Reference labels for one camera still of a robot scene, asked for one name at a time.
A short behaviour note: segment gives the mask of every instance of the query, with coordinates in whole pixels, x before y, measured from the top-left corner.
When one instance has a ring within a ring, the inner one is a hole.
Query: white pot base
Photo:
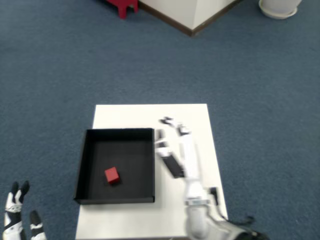
[[[291,13],[289,14],[279,14],[279,13],[274,13],[274,12],[271,12],[269,10],[266,10],[263,6],[262,6],[262,2],[263,0],[260,0],[259,1],[259,7],[261,9],[261,11],[263,12],[264,15],[266,15],[267,17],[269,18],[272,18],[272,19],[287,19],[293,15],[295,15],[298,11],[298,8],[296,7]]]

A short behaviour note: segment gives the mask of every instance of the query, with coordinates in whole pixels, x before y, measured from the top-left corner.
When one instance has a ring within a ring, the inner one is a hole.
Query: black tray
[[[79,204],[155,201],[154,129],[86,131],[74,200]],[[116,167],[120,182],[110,185],[105,170]]]

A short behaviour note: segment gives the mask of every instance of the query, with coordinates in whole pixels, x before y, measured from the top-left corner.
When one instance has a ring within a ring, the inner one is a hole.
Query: black cable
[[[224,220],[226,220],[228,223],[237,225],[237,226],[250,226],[251,224],[253,224],[256,219],[253,216],[247,216],[246,217],[246,221],[232,221],[227,219],[225,216],[222,215],[220,208],[219,208],[219,200],[218,200],[218,192],[217,192],[217,188],[216,187],[211,187],[210,188],[210,194],[213,195],[214,201],[215,201],[215,205],[217,206],[217,212],[220,215],[220,217],[222,217]]]

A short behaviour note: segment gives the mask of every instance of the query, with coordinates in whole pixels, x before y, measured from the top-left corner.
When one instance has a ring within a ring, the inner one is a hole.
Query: red chair leg
[[[125,19],[127,16],[127,8],[126,7],[118,7],[119,17],[121,19]]]
[[[134,12],[135,12],[135,13],[138,12],[138,0],[134,1],[133,9],[134,9]]]

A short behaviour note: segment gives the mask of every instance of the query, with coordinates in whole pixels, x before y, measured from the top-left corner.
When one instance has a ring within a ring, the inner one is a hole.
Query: red stool
[[[127,7],[133,5],[134,12],[138,12],[138,0],[106,0],[118,7],[119,17],[125,19],[127,16]]]

